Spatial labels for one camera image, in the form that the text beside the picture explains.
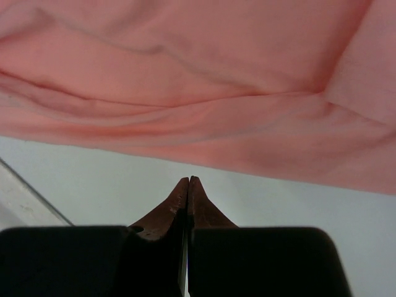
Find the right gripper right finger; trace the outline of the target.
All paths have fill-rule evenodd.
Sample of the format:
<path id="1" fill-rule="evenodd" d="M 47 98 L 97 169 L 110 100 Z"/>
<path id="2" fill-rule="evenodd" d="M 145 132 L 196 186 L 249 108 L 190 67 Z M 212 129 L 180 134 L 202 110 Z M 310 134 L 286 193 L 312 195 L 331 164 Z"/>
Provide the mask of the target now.
<path id="1" fill-rule="evenodd" d="M 351 296 L 330 236 L 313 227 L 242 228 L 198 177 L 187 197 L 191 296 Z"/>

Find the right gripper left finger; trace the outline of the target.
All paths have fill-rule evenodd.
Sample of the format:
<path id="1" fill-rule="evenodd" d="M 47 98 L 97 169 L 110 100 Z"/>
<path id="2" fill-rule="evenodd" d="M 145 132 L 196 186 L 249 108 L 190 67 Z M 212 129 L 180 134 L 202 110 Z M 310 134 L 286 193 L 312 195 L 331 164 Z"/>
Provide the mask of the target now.
<path id="1" fill-rule="evenodd" d="M 2 296 L 183 296 L 189 180 L 130 226 L 1 232 Z"/>

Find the pink t-shirt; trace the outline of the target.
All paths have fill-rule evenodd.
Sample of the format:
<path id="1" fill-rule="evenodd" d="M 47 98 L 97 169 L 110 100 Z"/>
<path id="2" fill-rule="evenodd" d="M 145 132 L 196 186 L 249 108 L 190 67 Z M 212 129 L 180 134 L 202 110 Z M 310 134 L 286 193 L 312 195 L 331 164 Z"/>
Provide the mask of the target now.
<path id="1" fill-rule="evenodd" d="M 1 134 L 395 193 L 394 1 L 2 1 Z"/>

